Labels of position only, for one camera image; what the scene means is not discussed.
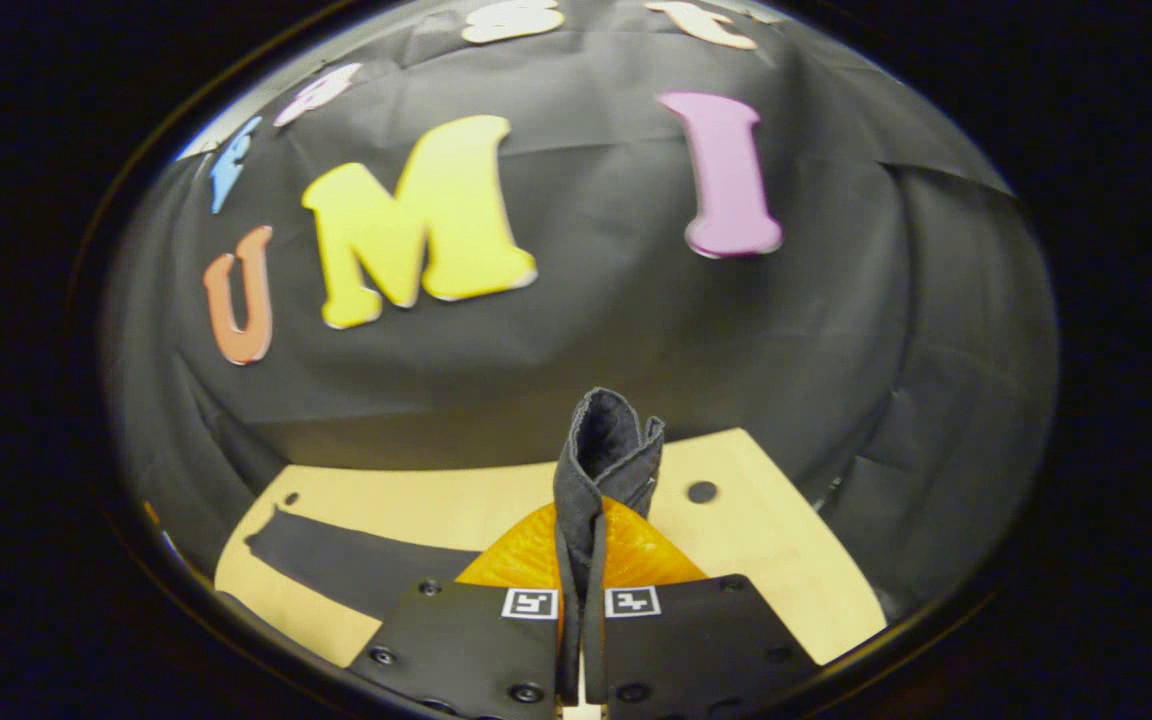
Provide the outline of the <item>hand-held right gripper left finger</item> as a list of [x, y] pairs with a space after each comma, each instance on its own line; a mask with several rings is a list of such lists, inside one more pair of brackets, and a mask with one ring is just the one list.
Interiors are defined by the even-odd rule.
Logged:
[[556, 509], [530, 511], [456, 579], [399, 598], [349, 670], [460, 719], [558, 719], [564, 593]]

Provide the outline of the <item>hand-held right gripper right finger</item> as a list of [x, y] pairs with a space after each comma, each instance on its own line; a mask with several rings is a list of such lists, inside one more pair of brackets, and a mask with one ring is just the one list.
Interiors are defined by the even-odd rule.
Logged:
[[738, 719], [819, 670], [753, 579], [710, 577], [605, 498], [586, 593], [586, 700], [605, 719]]

